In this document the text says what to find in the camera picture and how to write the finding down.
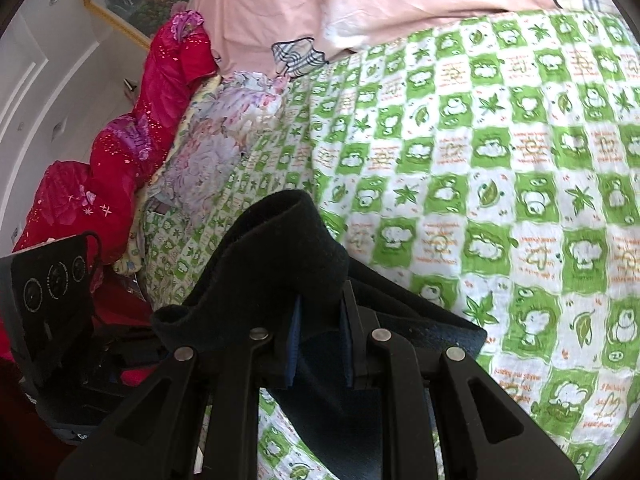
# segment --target triangular cutout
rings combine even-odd
[[[480,380],[469,381],[469,389],[480,415],[482,428],[490,444],[498,444],[522,434],[524,426]]]

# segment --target floral blanket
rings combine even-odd
[[[193,235],[146,213],[148,291],[181,302],[244,209],[306,189],[354,257],[487,330],[481,365],[586,478],[640,403],[638,51],[619,17],[522,12],[299,78]],[[328,475],[260,416],[260,478]]]

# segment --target dark garment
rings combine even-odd
[[[348,390],[338,332],[346,279],[380,325],[415,346],[460,346],[476,356],[486,332],[383,278],[329,235],[311,198],[286,190],[249,208],[231,227],[183,305],[156,311],[152,326],[170,349],[199,351],[275,326],[302,297],[302,344],[294,386],[271,392],[302,440],[340,480],[380,478],[382,420],[376,391]]]

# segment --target red fabric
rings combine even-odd
[[[148,325],[152,312],[148,303],[120,285],[110,268],[104,271],[94,304],[106,323]],[[0,356],[13,360],[1,323]],[[128,372],[126,383],[136,386],[150,372]],[[75,447],[60,442],[40,420],[34,406],[18,388],[19,378],[20,371],[14,363],[0,360],[0,463],[7,465],[19,480],[53,480],[58,466]]]
[[[164,163],[199,81],[217,70],[202,22],[188,10],[158,31],[135,107],[98,134],[89,164],[57,161],[47,168],[14,251],[91,230],[105,264],[122,256],[135,191]]]

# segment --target white wall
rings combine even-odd
[[[82,0],[22,4],[0,39],[0,254],[47,166],[86,160],[98,131],[130,108],[122,79],[140,80],[145,55]]]

